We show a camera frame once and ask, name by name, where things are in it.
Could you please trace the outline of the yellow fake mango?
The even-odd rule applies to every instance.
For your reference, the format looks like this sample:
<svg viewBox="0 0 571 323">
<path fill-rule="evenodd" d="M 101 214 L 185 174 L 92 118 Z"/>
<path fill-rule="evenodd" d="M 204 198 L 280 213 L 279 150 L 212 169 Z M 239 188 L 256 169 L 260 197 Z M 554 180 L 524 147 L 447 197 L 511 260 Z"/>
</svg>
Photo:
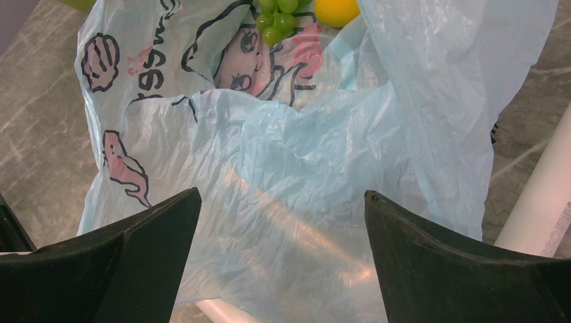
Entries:
<svg viewBox="0 0 571 323">
<path fill-rule="evenodd" d="M 317 20 L 333 28 L 342 28 L 360 15 L 356 0 L 315 0 Z"/>
</svg>

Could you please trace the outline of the green fake grape bunch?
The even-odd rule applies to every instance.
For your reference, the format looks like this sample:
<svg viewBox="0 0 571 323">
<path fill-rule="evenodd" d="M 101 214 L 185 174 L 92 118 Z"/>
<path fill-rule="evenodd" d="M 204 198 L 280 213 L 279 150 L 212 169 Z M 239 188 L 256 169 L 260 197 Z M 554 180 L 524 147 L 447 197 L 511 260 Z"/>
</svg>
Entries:
<svg viewBox="0 0 571 323">
<path fill-rule="evenodd" d="M 286 38 L 301 32 L 301 9 L 307 9 L 312 1 L 305 0 L 260 0 L 261 13 L 256 26 L 267 46 L 275 46 Z"/>
</svg>

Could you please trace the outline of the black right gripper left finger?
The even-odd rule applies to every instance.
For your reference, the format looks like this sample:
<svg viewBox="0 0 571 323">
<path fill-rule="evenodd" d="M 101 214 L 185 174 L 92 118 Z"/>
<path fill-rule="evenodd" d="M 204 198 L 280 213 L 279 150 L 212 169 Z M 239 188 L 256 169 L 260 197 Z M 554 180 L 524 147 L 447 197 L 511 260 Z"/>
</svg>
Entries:
<svg viewBox="0 0 571 323">
<path fill-rule="evenodd" d="M 31 252 L 1 255 L 2 322 L 168 322 L 201 211 L 197 188 Z"/>
</svg>

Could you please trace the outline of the light blue printed plastic bag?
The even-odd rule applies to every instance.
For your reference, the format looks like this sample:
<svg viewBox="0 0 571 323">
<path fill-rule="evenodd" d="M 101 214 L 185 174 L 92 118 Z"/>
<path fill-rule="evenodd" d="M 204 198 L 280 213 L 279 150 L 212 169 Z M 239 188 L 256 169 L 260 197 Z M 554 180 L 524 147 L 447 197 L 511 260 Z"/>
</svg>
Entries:
<svg viewBox="0 0 571 323">
<path fill-rule="evenodd" d="M 267 46 L 257 1 L 97 1 L 75 70 L 98 173 L 85 234 L 196 187 L 178 303 L 264 322 L 385 322 L 375 190 L 480 240 L 491 131 L 557 1 L 361 1 Z"/>
</svg>

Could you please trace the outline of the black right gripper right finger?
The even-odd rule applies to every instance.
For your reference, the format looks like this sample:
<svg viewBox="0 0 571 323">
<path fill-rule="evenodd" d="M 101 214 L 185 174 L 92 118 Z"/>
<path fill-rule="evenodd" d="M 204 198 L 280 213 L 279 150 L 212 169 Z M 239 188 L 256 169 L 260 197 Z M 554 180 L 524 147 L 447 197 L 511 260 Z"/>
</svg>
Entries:
<svg viewBox="0 0 571 323">
<path fill-rule="evenodd" d="M 468 238 L 382 194 L 364 218 L 389 322 L 569 322 L 570 261 Z"/>
</svg>

